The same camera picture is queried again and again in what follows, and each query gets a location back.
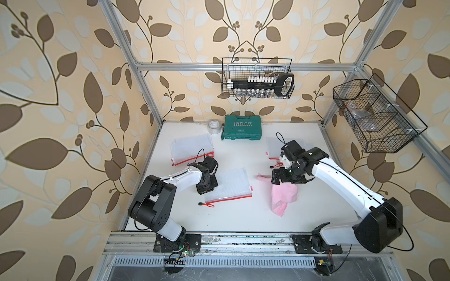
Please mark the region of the pink microfiber cloth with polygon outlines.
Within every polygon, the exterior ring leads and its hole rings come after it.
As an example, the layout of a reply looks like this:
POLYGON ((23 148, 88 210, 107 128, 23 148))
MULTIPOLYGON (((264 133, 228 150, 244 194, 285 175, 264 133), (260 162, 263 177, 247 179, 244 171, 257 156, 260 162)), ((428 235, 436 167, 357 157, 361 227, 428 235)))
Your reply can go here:
POLYGON ((296 202, 298 194, 298 186, 292 183, 272 184, 271 178, 262 174, 258 174, 257 180, 263 182, 271 188, 271 210, 282 217, 290 203, 296 202))

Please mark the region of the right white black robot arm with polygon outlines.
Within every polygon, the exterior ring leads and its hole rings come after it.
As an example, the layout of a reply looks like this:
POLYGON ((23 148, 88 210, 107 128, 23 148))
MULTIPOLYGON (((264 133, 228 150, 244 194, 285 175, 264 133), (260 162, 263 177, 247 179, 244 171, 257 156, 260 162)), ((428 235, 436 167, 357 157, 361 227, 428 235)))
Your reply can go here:
POLYGON ((350 224, 325 222, 314 228, 308 242, 311 251, 321 254, 335 245, 361 245, 378 254, 403 234, 402 204, 368 189, 322 149, 307 151, 292 140, 281 147, 280 161, 282 166, 273 169, 273 184, 304 185, 319 179, 349 203, 359 218, 350 224))

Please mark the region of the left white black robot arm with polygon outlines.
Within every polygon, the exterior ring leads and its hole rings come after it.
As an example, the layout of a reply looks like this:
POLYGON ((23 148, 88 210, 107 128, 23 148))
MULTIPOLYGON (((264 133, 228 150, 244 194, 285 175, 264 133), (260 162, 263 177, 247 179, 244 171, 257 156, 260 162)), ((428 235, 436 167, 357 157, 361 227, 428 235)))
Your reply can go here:
POLYGON ((128 216, 145 226, 138 230, 151 230, 169 242, 182 244, 185 229, 170 217, 175 195, 192 186, 200 195, 214 191, 219 186, 218 167, 214 158, 206 156, 203 161, 190 163, 184 171, 172 176, 163 179, 153 174, 147 176, 128 208, 128 216))

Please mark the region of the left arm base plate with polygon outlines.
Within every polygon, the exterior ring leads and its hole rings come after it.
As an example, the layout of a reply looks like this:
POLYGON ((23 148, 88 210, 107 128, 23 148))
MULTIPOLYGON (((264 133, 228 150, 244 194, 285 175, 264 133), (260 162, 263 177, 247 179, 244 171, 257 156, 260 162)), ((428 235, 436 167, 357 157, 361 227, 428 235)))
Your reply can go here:
POLYGON ((176 241, 170 241, 160 234, 157 234, 154 244, 156 253, 180 253, 196 254, 200 251, 202 236, 200 234, 182 234, 176 241))

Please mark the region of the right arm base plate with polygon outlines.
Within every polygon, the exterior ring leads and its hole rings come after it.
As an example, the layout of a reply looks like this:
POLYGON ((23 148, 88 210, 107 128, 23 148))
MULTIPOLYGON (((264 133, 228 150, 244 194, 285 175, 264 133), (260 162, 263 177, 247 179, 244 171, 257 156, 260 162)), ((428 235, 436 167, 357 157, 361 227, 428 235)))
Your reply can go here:
POLYGON ((340 245, 328 245, 319 235, 297 234, 291 238, 296 254, 343 254, 340 245))

